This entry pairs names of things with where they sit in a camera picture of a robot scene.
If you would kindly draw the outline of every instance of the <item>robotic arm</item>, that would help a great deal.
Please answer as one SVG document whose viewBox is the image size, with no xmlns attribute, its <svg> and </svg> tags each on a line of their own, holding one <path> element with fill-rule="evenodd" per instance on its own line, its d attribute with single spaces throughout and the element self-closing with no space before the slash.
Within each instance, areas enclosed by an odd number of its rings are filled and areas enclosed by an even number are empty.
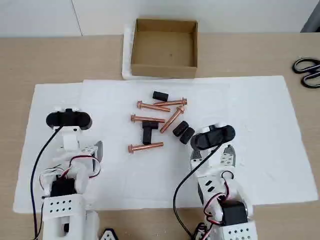
<svg viewBox="0 0 320 240">
<path fill-rule="evenodd" d="M 91 127 L 92 120 L 77 109 L 59 109 L 50 113 L 46 123 L 61 128 L 63 146 L 52 161 L 55 167 L 45 169 L 39 176 L 44 191 L 44 240 L 97 240 L 99 216 L 86 210 L 83 194 L 88 182 L 100 173 L 103 156 L 101 141 L 80 149 L 78 136 Z M 117 240 L 112 229 L 106 229 L 101 239 Z"/>
<path fill-rule="evenodd" d="M 227 145 L 220 163 L 209 164 L 203 156 L 218 150 L 235 137 L 232 126 L 211 125 L 194 135 L 191 145 L 191 171 L 198 181 L 198 194 L 204 205 L 204 223 L 194 233 L 195 240 L 257 240 L 253 206 L 236 181 L 236 153 Z"/>
</svg>

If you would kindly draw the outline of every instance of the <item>cardboard box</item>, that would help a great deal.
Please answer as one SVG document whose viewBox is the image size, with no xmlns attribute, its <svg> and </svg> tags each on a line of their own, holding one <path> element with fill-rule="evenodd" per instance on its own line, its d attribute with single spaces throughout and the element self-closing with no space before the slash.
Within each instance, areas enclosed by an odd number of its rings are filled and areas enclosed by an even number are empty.
<svg viewBox="0 0 320 240">
<path fill-rule="evenodd" d="M 196 21 L 137 19 L 131 55 L 134 76 L 194 78 L 198 66 Z"/>
</svg>

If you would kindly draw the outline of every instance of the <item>black scissors handle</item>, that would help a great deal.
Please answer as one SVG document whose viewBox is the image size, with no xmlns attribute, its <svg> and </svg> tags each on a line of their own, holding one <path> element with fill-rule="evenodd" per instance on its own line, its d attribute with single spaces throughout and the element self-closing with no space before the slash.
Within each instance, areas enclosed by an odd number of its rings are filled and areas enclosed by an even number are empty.
<svg viewBox="0 0 320 240">
<path fill-rule="evenodd" d="M 306 75 L 304 76 L 302 79 L 301 79 L 301 84 L 306 87 L 306 88 L 309 88 L 309 89 L 318 89 L 320 88 L 320 83 L 319 84 L 309 84 L 308 83 L 308 80 L 310 79 L 314 79 L 316 77 L 319 77 L 320 76 L 320 71 L 315 71 L 309 75 Z"/>
<path fill-rule="evenodd" d="M 307 66 L 305 68 L 299 69 L 298 64 L 302 62 L 311 63 L 311 66 Z M 303 73 L 309 73 L 308 75 L 304 76 L 301 79 L 301 84 L 309 89 L 318 89 L 320 88 L 319 84 L 310 84 L 309 80 L 314 79 L 320 76 L 320 60 L 312 57 L 303 57 L 295 61 L 295 63 L 292 65 L 292 70 L 296 74 L 303 74 Z"/>
<path fill-rule="evenodd" d="M 302 68 L 302 69 L 297 68 L 298 64 L 300 64 L 302 62 L 312 63 L 313 65 L 307 66 L 307 67 Z M 312 72 L 317 71 L 317 69 L 320 70 L 320 60 L 318 60 L 316 58 L 312 58 L 312 57 L 300 58 L 297 61 L 295 61 L 295 63 L 292 65 L 292 70 L 296 74 L 312 73 Z"/>
</svg>

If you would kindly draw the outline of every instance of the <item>wooden table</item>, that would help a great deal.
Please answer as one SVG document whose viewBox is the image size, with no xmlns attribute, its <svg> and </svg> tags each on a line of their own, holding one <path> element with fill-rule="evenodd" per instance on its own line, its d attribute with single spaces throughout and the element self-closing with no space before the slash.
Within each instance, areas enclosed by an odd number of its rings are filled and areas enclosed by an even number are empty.
<svg viewBox="0 0 320 240">
<path fill-rule="evenodd" d="M 0 38 L 1 240 L 26 240 L 33 236 L 32 215 L 14 213 L 12 207 L 35 84 L 121 80 L 122 39 Z M 301 76 L 291 71 L 291 65 L 300 56 L 320 58 L 320 34 L 200 34 L 198 46 L 199 78 L 285 77 L 319 191 L 320 89 L 302 87 Z M 319 238 L 319 201 L 257 206 L 254 210 L 260 240 Z M 203 219 L 200 209 L 180 212 L 190 229 Z M 101 230 L 115 228 L 120 240 L 188 239 L 172 209 L 104 211 L 99 216 Z"/>
</svg>

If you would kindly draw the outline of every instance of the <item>copper screw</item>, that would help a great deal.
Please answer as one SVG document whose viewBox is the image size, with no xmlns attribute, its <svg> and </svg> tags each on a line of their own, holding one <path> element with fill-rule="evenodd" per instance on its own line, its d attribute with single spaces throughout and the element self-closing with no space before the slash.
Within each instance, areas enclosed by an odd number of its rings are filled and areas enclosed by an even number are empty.
<svg viewBox="0 0 320 240">
<path fill-rule="evenodd" d="M 163 147 L 163 145 L 164 145 L 163 141 L 152 143 L 152 144 L 149 144 L 149 145 L 132 146 L 132 144 L 131 144 L 131 145 L 128 146 L 128 151 L 129 151 L 129 153 L 133 154 L 134 151 Z"/>
<path fill-rule="evenodd" d="M 169 120 L 165 123 L 165 125 L 160 129 L 160 133 L 164 133 L 165 130 L 176 120 L 176 118 L 185 112 L 185 108 L 183 106 L 177 106 L 176 112 L 169 118 Z"/>
<path fill-rule="evenodd" d="M 183 97 L 181 100 L 157 102 L 157 103 L 154 103 L 153 105 L 154 106 L 187 105 L 187 99 Z"/>
<path fill-rule="evenodd" d="M 151 122 L 158 122 L 164 123 L 165 120 L 163 118 L 154 118 L 154 117 L 146 117 L 146 116 L 136 116 L 135 114 L 131 115 L 131 122 L 135 121 L 151 121 Z"/>
<path fill-rule="evenodd" d="M 168 107 L 154 106 L 154 105 L 151 105 L 151 104 L 143 103 L 142 101 L 138 101 L 136 106 L 138 107 L 138 109 L 147 108 L 147 109 L 154 109 L 154 110 L 164 111 L 164 112 L 170 112 L 171 111 L 171 109 L 168 108 Z"/>
</svg>

